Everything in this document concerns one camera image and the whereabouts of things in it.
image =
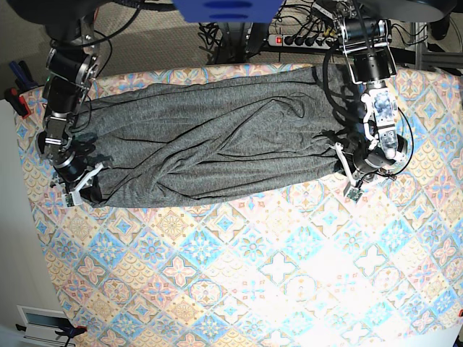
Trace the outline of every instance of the blue object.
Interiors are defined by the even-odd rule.
[[[28,69],[27,71],[25,71],[16,61],[11,61],[8,65],[9,68],[16,75],[19,84],[22,86],[21,89],[24,89],[21,90],[22,92],[38,87],[38,83],[32,80],[32,76],[30,76],[30,72],[28,71]]]
[[[270,23],[282,0],[174,0],[187,22]]]

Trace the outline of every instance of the white wall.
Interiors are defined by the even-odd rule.
[[[15,332],[14,324],[22,324],[16,305],[58,311],[61,307],[35,233],[22,181],[13,110],[5,100],[0,100],[0,237],[0,346],[28,347]],[[459,330],[454,327],[381,347],[452,347]]]

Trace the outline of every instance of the gray cloth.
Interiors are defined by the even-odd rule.
[[[313,69],[156,84],[92,101],[77,139],[93,138],[92,156],[112,159],[112,168],[98,175],[105,202],[93,205],[208,205],[333,173],[334,151],[313,156],[328,144],[314,136],[342,126]],[[331,68],[332,90],[346,83],[342,75]],[[86,121],[87,111],[78,124]]]

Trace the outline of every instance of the wire bundle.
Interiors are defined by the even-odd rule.
[[[315,33],[316,35],[319,35],[325,30],[323,29],[323,21],[319,18],[315,19],[314,14],[313,14],[313,4],[315,1],[303,1],[305,4],[286,4],[286,1],[281,5],[280,10],[274,17],[274,24],[276,27],[277,23],[283,23],[283,20],[286,18],[291,18],[294,20],[298,25],[300,25],[300,29],[292,36],[293,39],[296,38],[297,36],[301,35],[301,33],[304,30],[307,30],[307,32],[303,35],[303,39],[305,40],[311,33]],[[293,15],[290,14],[285,14],[281,15],[281,13],[285,9],[294,9],[297,10],[298,12],[304,13],[306,15],[305,21],[301,21],[300,18],[297,18]]]
[[[428,39],[428,35],[426,35],[422,40],[419,40],[419,41],[415,41],[415,42],[412,42],[412,43],[407,43],[405,42],[404,40],[404,36],[402,36],[402,32],[399,30],[399,28],[401,28],[406,34],[408,34],[408,36],[410,38],[416,38],[419,34],[421,34],[426,28],[428,27],[428,25],[425,25],[421,28],[421,30],[416,33],[416,34],[411,34],[407,29],[405,29],[402,25],[398,24],[398,23],[394,23],[392,26],[391,26],[391,30],[392,29],[395,29],[397,30],[397,32],[399,33],[400,35],[400,39],[402,40],[402,43],[407,46],[407,47],[410,47],[410,46],[414,46],[414,45],[417,45],[419,43],[423,43],[425,42],[427,39]]]
[[[217,38],[220,29],[217,23],[198,23],[200,32],[197,34],[204,42],[199,48],[208,54],[208,64],[215,64],[218,58],[218,51],[221,47],[221,40]]]
[[[82,45],[69,46],[66,43],[61,43],[59,41],[53,40],[51,41],[50,46],[52,48],[59,48],[61,50],[75,50],[79,48],[94,46],[98,43],[106,42],[112,39],[113,37],[117,36],[118,34],[122,33],[124,30],[126,30],[137,19],[138,15],[143,9],[147,9],[150,11],[158,11],[158,12],[167,12],[167,11],[176,10],[173,4],[154,4],[151,2],[146,2],[145,0],[139,0],[139,1],[138,0],[114,0],[114,2],[122,6],[125,6],[125,7],[132,7],[136,9],[134,14],[129,18],[129,20],[127,20],[127,22],[124,25],[122,25],[118,30],[116,30],[112,34],[104,35],[103,38],[99,40],[95,40],[89,43],[84,43]]]

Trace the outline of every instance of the red clamp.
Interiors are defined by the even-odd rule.
[[[4,97],[5,100],[8,101],[13,109],[17,112],[17,114],[22,117],[22,119],[26,119],[31,115],[29,106],[27,105],[24,96],[18,95],[15,88],[5,90]]]

